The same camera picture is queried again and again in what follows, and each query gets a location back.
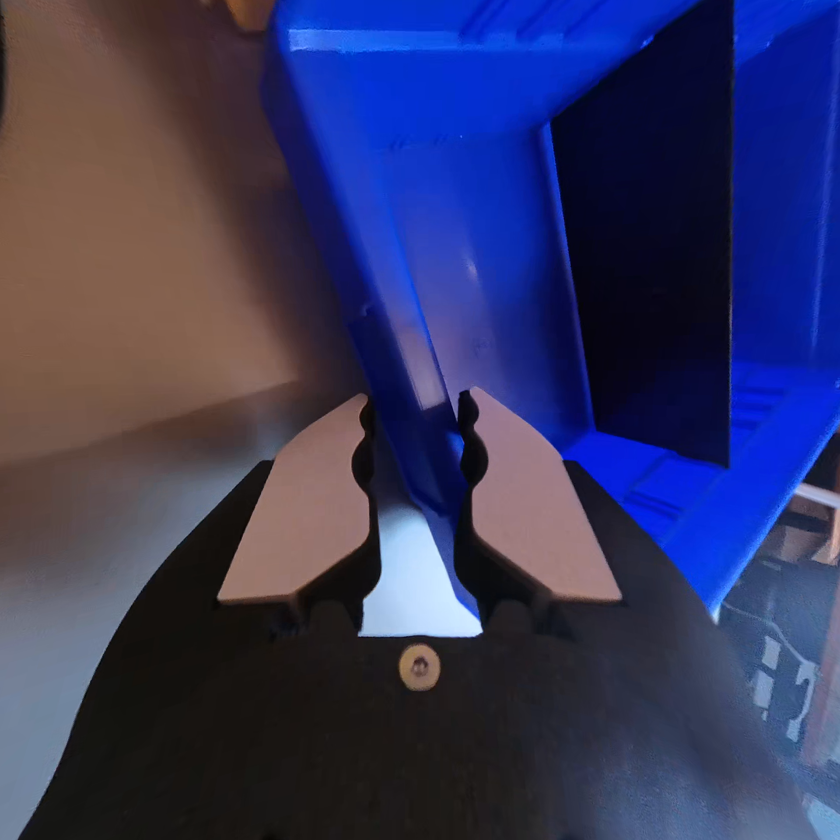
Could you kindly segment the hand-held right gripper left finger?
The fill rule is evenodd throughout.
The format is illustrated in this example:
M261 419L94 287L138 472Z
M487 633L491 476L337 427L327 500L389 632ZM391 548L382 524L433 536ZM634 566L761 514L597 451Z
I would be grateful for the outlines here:
M217 593L219 604L303 606L314 585L377 539L372 404L358 394L277 452Z

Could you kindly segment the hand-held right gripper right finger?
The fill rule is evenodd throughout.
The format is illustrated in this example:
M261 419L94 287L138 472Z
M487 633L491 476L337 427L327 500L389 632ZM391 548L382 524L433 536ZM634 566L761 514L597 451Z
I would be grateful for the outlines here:
M622 593L560 452L496 397L458 397L466 482L456 574L481 611L503 601L618 604Z

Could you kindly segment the black bin divider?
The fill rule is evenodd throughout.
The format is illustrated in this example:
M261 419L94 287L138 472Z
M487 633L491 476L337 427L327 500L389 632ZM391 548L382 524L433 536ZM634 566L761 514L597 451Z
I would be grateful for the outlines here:
M551 122L595 428L730 464L734 2Z

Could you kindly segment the blue plastic bin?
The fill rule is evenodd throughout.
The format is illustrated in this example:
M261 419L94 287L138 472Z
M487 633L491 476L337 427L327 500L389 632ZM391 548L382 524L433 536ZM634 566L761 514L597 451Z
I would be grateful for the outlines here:
M551 122L697 2L279 2L264 109L455 581L458 396L583 467L712 611L838 426L838 2L734 2L730 464L595 428Z

